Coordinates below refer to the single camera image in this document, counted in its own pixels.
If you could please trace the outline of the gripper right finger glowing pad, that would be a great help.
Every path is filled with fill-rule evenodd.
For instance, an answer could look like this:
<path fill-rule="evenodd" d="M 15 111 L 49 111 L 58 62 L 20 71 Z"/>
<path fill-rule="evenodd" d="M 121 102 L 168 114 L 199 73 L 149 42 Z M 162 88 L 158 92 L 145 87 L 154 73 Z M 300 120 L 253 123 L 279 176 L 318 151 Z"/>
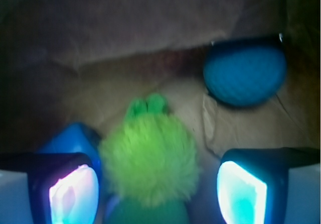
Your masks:
<path fill-rule="evenodd" d="M 225 223 L 320 223 L 320 150 L 231 149 L 217 198 Z"/>

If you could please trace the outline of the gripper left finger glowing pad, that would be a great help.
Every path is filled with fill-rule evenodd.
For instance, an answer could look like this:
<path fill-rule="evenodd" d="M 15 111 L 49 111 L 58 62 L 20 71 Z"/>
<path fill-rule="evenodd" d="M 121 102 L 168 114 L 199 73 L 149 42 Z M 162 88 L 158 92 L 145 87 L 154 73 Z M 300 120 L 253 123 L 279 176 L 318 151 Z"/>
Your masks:
<path fill-rule="evenodd" d="M 94 223 L 98 202 L 83 153 L 1 154 L 1 223 Z"/>

